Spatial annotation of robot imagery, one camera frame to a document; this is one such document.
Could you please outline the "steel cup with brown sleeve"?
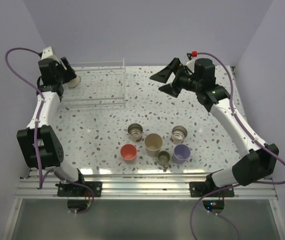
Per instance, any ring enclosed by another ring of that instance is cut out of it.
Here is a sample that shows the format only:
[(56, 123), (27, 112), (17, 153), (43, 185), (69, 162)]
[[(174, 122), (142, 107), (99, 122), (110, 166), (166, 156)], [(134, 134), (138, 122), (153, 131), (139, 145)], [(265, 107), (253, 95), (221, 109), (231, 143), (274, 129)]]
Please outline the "steel cup with brown sleeve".
[(73, 88), (77, 87), (80, 84), (80, 82), (81, 82), (81, 77), (77, 75), (74, 79), (70, 80), (67, 83), (67, 86), (70, 89), (73, 89)]

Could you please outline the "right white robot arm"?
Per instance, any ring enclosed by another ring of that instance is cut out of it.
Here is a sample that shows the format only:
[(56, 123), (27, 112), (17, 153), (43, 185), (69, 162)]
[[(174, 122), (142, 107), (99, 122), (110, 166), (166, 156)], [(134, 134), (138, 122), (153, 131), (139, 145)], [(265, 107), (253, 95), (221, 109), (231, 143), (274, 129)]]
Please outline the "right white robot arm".
[(174, 98), (182, 90), (196, 94), (198, 102), (213, 115), (235, 144), (240, 160), (232, 167), (206, 176), (198, 188), (202, 195), (217, 196), (223, 187), (239, 184), (247, 186), (270, 176), (276, 166), (278, 147), (267, 144), (244, 121), (238, 111), (231, 108), (232, 99), (228, 91), (216, 83), (216, 67), (211, 59), (198, 58), (194, 69), (174, 58), (165, 68), (153, 74), (150, 80), (162, 83), (159, 91)]

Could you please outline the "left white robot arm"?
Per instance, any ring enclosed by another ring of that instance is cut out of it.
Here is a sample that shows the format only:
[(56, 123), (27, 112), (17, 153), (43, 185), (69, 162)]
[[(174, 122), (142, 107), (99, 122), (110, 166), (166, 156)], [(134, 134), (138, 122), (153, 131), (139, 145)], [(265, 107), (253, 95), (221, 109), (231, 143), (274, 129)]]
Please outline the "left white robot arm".
[(57, 61), (42, 57), (38, 62), (40, 77), (37, 80), (37, 105), (31, 121), (16, 134), (24, 160), (29, 168), (38, 169), (39, 189), (48, 173), (70, 182), (69, 191), (79, 197), (87, 185), (79, 178), (79, 170), (64, 161), (63, 146), (52, 123), (62, 102), (64, 84), (77, 85), (80, 80), (66, 57)]

